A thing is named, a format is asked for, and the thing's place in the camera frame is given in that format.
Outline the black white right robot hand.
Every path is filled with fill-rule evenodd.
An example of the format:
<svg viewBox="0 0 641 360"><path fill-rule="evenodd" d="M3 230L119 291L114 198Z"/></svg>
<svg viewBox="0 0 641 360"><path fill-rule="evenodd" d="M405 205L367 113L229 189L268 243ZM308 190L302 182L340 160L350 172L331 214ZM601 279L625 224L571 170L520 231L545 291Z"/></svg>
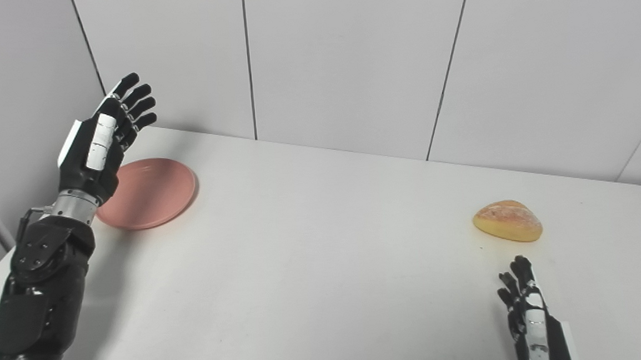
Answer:
<svg viewBox="0 0 641 360"><path fill-rule="evenodd" d="M573 360L563 325L550 313L531 261L515 256L509 271L498 278L503 287L497 294L507 308L517 360Z"/></svg>

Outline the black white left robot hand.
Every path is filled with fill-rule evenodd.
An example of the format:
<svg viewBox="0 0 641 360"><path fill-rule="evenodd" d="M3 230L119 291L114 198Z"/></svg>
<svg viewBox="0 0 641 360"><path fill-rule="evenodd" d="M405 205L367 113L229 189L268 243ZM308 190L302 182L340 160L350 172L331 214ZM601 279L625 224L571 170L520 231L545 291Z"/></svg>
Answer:
<svg viewBox="0 0 641 360"><path fill-rule="evenodd" d="M125 153L154 124L152 88L132 72L109 91L95 112L73 122L58 158L59 191L77 190L103 205L118 187Z"/></svg>

